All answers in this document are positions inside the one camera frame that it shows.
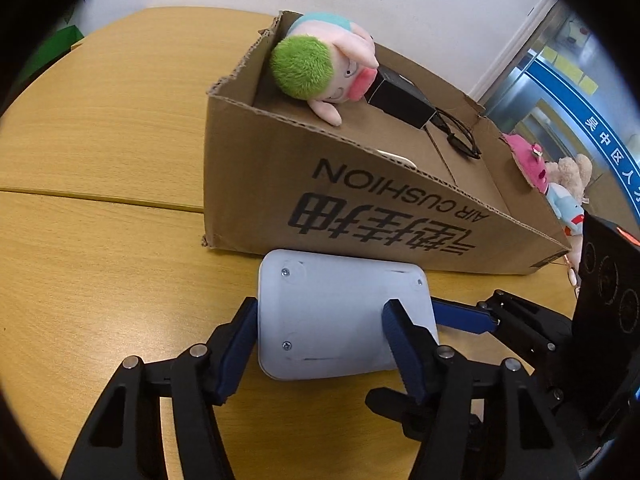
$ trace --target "plush toy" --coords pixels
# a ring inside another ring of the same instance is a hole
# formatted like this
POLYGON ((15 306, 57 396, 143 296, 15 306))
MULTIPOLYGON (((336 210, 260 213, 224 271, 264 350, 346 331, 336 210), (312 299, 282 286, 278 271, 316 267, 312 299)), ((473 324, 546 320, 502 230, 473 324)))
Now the plush toy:
POLYGON ((556 211, 558 218, 564 217, 564 232, 567 234, 571 244, 572 250, 565 256, 565 259, 569 267, 569 280, 573 286, 577 286, 579 280, 578 268, 580 267, 580 256, 582 255, 582 220, 584 219, 582 204, 587 202, 584 198, 584 188, 587 187, 591 179, 591 171, 593 171, 593 165, 589 157, 581 153, 575 157, 575 160, 566 156, 558 162, 546 163, 546 175, 550 183, 549 191, 551 192, 551 186, 554 186, 554 194, 559 196, 560 201, 564 203, 562 208, 558 207, 560 214, 555 209, 554 211, 556 211), (570 207, 568 206, 570 201, 567 195, 572 202, 570 207), (570 219, 571 216, 574 216, 574 218, 567 223, 566 220, 570 219))
POLYGON ((516 161, 529 185, 537 188, 540 193, 546 193, 546 167, 540 145, 531 144, 518 134, 502 134, 502 140, 511 148, 513 160, 516 161))
POLYGON ((361 99, 376 78, 378 61, 373 38, 362 27, 312 12, 293 22, 273 49, 270 65, 285 94, 305 100, 318 117, 340 126, 333 104, 361 99))

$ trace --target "metal pin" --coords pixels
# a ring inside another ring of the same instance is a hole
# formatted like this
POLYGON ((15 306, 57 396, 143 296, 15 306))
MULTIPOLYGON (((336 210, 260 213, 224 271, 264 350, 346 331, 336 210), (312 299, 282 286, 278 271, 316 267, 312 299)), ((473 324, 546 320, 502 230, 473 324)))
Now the metal pin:
POLYGON ((509 357, 505 359, 504 366, 507 368, 507 370, 510 370, 511 372, 517 372, 522 368, 522 364, 520 363, 520 361, 518 361, 517 359, 514 359, 513 357, 509 357))
POLYGON ((135 368, 136 366, 138 366, 139 362, 140 362, 140 359, 138 359, 137 356, 130 355, 129 357, 125 357, 123 359, 122 366, 125 367, 127 370, 131 370, 132 368, 135 368))
POLYGON ((440 345, 436 348, 436 354, 443 359, 451 359, 456 354, 456 351, 449 345, 440 345))
POLYGON ((192 357, 202 357, 206 353, 207 345, 203 345, 202 343, 198 343, 189 348, 189 354, 191 354, 192 357))

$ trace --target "wood grain surface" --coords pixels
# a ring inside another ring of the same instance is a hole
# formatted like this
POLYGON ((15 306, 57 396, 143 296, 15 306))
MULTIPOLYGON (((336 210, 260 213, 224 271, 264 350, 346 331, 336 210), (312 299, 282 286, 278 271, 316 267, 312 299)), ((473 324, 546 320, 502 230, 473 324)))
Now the wood grain surface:
POLYGON ((0 189, 201 210, 206 91, 272 19, 164 7, 84 38, 0 118, 0 189))
MULTIPOLYGON (((255 295, 260 258, 204 249, 198 213, 0 192, 0 377, 26 433, 57 474, 121 360, 177 356, 255 295)), ((564 268, 531 276, 430 272, 432 294, 475 303, 495 288, 570 314, 564 268)), ((469 358, 510 355, 491 336, 441 329, 469 358)), ((404 479, 417 443, 364 405, 396 372, 278 382, 255 355, 216 413, 239 479, 404 479)), ((172 479, 181 478, 170 402, 162 403, 172 479)))

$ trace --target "pink hat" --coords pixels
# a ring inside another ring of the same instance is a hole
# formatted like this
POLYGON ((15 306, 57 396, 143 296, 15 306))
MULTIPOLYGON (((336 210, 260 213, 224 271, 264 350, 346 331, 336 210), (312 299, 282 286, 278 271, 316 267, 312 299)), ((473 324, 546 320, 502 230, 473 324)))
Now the pink hat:
POLYGON ((545 161, 542 158, 542 148, 539 144, 530 144, 518 134, 502 134, 502 140, 511 148, 513 160, 527 179, 531 187, 537 187, 540 193, 546 193, 545 161))

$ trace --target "blue sign with white text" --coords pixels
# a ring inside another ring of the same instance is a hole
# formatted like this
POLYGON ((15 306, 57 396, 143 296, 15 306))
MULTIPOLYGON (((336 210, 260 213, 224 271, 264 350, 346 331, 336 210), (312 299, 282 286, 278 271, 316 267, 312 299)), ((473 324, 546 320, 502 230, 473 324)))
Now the blue sign with white text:
POLYGON ((609 163, 636 221, 640 223, 640 169, 607 121, 567 81, 539 59, 533 60, 526 74, 555 99, 593 141, 609 163))

